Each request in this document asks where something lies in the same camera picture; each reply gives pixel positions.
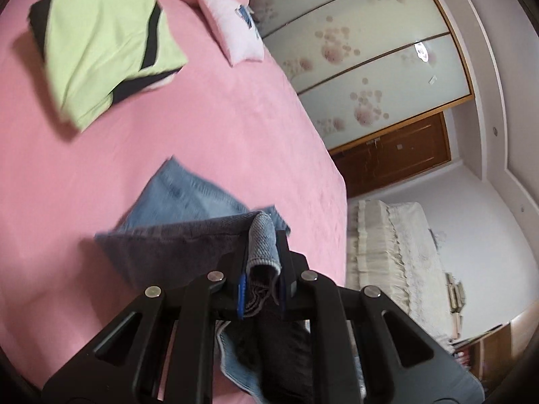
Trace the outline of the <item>blue denim jacket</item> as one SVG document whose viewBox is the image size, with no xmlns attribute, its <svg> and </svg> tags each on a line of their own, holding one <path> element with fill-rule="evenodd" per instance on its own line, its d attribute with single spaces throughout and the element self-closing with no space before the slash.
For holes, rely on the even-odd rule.
<svg viewBox="0 0 539 404">
<path fill-rule="evenodd" d="M 170 158 L 123 222 L 95 241 L 137 289 L 183 287 L 245 244 L 241 317 L 217 323 L 221 372 L 257 403 L 312 403 L 311 333 L 281 316 L 277 233 L 289 230 L 275 207 L 251 211 Z"/>
</svg>

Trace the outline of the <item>folded green black shirt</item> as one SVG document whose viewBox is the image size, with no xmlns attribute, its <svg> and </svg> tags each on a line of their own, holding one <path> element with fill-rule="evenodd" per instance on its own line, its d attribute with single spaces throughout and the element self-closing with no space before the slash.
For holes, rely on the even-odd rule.
<svg viewBox="0 0 539 404">
<path fill-rule="evenodd" d="M 28 24 L 59 119 L 78 131 L 188 62 L 159 0 L 38 0 Z"/>
</svg>

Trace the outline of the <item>brown wooden door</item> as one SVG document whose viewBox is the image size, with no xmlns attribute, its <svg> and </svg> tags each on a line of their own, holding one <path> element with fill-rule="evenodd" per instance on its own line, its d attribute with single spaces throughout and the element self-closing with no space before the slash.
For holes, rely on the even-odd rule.
<svg viewBox="0 0 539 404">
<path fill-rule="evenodd" d="M 451 160 L 444 115 L 421 121 L 331 156 L 348 198 L 409 179 Z"/>
</svg>

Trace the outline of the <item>pink bed sheet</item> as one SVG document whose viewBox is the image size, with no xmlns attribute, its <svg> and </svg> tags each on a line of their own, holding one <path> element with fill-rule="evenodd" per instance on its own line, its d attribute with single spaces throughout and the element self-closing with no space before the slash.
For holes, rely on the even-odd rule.
<svg viewBox="0 0 539 404">
<path fill-rule="evenodd" d="M 1 347 L 24 378 L 44 385 L 132 301 L 93 238 L 172 157 L 246 206 L 275 206 L 290 248 L 344 282 L 344 180 L 272 58 L 230 67 L 195 9 L 159 0 L 187 65 L 79 133 L 49 100 L 36 1 L 1 15 Z"/>
</svg>

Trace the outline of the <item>floral sliding wardrobe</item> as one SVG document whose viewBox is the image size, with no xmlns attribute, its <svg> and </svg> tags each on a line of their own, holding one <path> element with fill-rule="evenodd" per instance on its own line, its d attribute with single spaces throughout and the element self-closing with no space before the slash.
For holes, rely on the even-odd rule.
<svg viewBox="0 0 539 404">
<path fill-rule="evenodd" d="M 439 0 L 250 0 L 326 148 L 456 106 L 470 73 Z"/>
</svg>

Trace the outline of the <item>cream lace covered sofa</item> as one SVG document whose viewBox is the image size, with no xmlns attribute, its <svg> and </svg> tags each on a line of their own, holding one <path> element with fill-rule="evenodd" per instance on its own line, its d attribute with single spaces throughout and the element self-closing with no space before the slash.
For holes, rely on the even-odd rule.
<svg viewBox="0 0 539 404">
<path fill-rule="evenodd" d="M 446 273 L 417 202 L 349 205 L 345 286 L 376 285 L 430 337 L 452 351 L 454 322 Z"/>
</svg>

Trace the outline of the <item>small white pillow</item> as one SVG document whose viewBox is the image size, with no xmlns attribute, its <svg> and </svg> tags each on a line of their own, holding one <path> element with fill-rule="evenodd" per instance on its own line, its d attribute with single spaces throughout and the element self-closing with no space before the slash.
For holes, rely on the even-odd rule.
<svg viewBox="0 0 539 404">
<path fill-rule="evenodd" d="M 197 0 L 231 67 L 244 61 L 262 62 L 265 51 L 248 8 L 236 0 Z"/>
</svg>

